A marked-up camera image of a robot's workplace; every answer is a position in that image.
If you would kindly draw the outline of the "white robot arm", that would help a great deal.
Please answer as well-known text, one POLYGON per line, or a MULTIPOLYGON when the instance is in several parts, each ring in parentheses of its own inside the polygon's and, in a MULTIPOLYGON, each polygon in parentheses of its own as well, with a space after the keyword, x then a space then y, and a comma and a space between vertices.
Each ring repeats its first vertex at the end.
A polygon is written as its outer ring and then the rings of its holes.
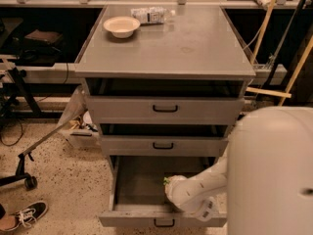
POLYGON ((167 179, 165 194, 200 221, 227 194, 228 235, 313 235, 313 109, 267 107, 233 129, 227 155, 192 176, 167 179))

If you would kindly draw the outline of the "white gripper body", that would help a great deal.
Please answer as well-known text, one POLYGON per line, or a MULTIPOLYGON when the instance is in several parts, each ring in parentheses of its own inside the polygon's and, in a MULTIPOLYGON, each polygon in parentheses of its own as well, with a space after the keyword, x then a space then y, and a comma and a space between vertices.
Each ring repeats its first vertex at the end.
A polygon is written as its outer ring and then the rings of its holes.
POLYGON ((174 175, 169 177, 170 183, 164 185, 164 192, 167 199, 176 207, 181 207, 188 197, 187 191, 184 188, 184 183, 187 178, 183 175, 174 175))

